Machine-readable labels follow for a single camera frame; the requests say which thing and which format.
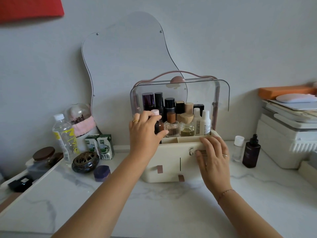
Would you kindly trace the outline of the ribbed glass perfume brown cap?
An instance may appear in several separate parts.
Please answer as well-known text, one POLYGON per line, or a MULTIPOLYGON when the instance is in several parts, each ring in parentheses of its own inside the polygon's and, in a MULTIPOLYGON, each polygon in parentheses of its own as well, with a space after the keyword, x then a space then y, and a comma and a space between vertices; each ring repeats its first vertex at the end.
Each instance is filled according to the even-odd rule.
POLYGON ((180 124, 176 120, 175 112, 167 113, 167 120, 164 122, 164 130, 168 131, 165 138, 180 137, 180 124))

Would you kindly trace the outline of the wavy frameless mirror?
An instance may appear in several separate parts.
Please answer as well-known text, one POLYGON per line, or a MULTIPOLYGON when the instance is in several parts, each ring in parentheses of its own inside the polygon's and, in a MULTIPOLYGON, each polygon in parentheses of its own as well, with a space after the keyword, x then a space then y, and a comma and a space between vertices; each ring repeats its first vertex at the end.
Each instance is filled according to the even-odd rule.
POLYGON ((81 52, 92 87, 92 116, 101 133, 113 136, 128 132, 130 91, 135 83, 179 71, 161 24, 142 11, 90 34, 81 52))

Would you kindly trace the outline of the person's left hand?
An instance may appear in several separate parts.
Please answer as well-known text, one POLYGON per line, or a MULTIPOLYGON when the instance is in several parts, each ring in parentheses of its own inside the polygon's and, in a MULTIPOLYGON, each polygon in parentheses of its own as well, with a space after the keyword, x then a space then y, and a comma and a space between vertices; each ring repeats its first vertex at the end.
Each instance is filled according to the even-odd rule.
POLYGON ((154 125, 160 116, 153 116, 147 122, 139 122, 140 113, 133 116, 134 132, 130 133, 130 154, 149 161, 155 154, 158 143, 155 142, 154 125))

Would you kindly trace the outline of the small clear bottle white cap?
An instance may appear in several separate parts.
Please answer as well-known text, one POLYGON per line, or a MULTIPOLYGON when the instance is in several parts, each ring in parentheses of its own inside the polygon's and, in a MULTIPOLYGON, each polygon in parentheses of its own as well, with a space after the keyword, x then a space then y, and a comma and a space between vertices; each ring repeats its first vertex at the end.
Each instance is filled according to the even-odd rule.
POLYGON ((235 136, 234 150, 231 156, 233 161, 240 162, 242 160, 243 148, 244 148, 244 137, 235 136))

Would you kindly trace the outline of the orange flat case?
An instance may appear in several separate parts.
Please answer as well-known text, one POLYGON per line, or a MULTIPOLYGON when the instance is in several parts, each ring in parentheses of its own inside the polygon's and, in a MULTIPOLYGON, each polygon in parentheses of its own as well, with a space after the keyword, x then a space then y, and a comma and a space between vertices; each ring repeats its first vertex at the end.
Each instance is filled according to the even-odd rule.
POLYGON ((258 89, 258 96, 263 100, 275 100, 276 97, 285 94, 317 94, 317 88, 306 85, 265 87, 258 89))

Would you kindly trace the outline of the dark dropper serum bottle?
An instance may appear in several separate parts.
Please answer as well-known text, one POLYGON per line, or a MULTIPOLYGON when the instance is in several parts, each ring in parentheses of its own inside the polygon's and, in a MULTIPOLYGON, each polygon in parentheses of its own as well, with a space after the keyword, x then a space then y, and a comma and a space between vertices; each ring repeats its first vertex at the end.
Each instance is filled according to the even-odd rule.
POLYGON ((258 135, 253 134, 252 138, 246 142, 242 164, 247 168, 255 168, 260 150, 258 135))

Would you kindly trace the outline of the brown bottle with pink cap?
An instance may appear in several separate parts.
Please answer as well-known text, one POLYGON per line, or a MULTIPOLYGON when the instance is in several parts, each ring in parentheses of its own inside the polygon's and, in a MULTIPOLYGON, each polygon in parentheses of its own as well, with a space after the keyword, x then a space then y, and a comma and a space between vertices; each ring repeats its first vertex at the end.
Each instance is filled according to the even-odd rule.
POLYGON ((157 135, 159 132, 164 130, 164 124, 162 122, 162 115, 158 109, 153 109, 153 110, 151 110, 151 112, 152 112, 153 116, 160 116, 160 119, 156 120, 156 123, 154 125, 154 133, 155 133, 155 135, 157 135))

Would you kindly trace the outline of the cream cosmetic organizer clear lid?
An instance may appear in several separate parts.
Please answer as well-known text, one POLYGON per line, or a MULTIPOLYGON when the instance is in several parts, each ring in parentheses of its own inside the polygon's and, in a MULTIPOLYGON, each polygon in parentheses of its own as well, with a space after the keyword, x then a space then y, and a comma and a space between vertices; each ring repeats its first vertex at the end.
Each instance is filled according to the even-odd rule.
MULTIPOLYGON (((148 92, 162 92, 164 99, 172 97, 175 101, 204 104, 204 110, 210 112, 209 136, 219 136, 216 132, 219 108, 229 109, 230 86, 226 81, 185 71, 169 71, 150 80, 138 81, 130 92, 133 115, 143 111, 142 94, 148 92)), ((142 179, 148 183, 201 180, 195 154, 200 150, 206 157, 206 150, 200 137, 208 136, 163 138, 142 179)))

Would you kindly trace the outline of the person's right hand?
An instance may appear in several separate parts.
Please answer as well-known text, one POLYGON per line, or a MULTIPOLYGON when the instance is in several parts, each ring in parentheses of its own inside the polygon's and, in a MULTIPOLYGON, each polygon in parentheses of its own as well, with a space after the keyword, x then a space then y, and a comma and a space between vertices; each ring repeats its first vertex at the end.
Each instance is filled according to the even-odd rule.
POLYGON ((224 140, 221 139, 222 153, 215 154, 212 144, 209 142, 209 137, 201 137, 200 141, 204 145, 207 153, 207 158, 204 158, 207 166, 207 175, 202 176, 202 179, 208 190, 213 194, 215 199, 218 200, 223 193, 232 189, 229 165, 226 159, 228 147, 224 140))

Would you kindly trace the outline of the dark round incense burner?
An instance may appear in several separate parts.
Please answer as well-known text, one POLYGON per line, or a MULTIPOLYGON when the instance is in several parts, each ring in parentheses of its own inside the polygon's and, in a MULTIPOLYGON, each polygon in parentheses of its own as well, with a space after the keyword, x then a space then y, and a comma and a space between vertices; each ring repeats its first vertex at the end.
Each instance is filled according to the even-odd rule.
POLYGON ((79 154, 72 162, 72 170, 76 173, 88 173, 98 166, 100 157, 96 152, 86 151, 79 154))

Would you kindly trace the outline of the dark purple cosmetic bottle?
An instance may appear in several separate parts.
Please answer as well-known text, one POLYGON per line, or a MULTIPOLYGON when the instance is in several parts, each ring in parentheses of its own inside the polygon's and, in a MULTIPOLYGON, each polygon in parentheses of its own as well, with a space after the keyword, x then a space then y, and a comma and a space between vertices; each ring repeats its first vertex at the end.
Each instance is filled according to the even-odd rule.
POLYGON ((142 94, 142 104, 144 111, 151 111, 155 109, 155 99, 152 92, 142 94))

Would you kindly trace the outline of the red wall hanging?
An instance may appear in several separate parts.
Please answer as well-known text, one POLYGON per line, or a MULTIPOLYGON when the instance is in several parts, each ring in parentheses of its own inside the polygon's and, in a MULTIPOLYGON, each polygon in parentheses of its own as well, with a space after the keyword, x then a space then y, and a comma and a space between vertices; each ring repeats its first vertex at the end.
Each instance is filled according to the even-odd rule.
POLYGON ((0 0, 0 24, 62 16, 64 9, 61 0, 0 0))

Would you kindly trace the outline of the green white milk carton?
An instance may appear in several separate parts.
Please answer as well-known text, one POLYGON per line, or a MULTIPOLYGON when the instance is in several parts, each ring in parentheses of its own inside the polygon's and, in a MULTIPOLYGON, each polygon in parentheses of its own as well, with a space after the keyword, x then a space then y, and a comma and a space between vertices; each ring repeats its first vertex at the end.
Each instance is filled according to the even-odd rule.
POLYGON ((99 134, 88 135, 88 136, 85 138, 85 142, 86 142, 86 145, 87 145, 89 151, 90 151, 90 152, 95 152, 95 153, 97 153, 97 155, 99 156, 99 158, 101 158, 100 149, 99 149, 98 141, 97 141, 97 138, 98 138, 98 137, 99 137, 99 134))
POLYGON ((111 134, 99 135, 97 138, 101 160, 112 160, 114 148, 111 134))

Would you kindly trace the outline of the black capped round bottle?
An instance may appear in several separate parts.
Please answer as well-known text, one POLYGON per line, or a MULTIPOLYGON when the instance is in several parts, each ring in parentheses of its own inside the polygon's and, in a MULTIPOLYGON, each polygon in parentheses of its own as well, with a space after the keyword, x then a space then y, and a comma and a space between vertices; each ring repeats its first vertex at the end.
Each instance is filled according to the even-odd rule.
POLYGON ((176 105, 175 105, 175 99, 170 97, 170 98, 165 98, 164 99, 164 113, 176 113, 176 105))

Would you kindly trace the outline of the clear plastic water bottle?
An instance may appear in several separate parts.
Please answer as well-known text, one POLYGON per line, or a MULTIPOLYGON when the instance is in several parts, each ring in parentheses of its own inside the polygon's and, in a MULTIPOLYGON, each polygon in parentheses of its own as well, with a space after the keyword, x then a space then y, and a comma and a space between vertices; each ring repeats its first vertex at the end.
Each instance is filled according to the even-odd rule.
POLYGON ((72 125, 66 121, 63 114, 54 115, 54 119, 53 134, 59 142, 66 164, 71 165, 75 156, 72 125))

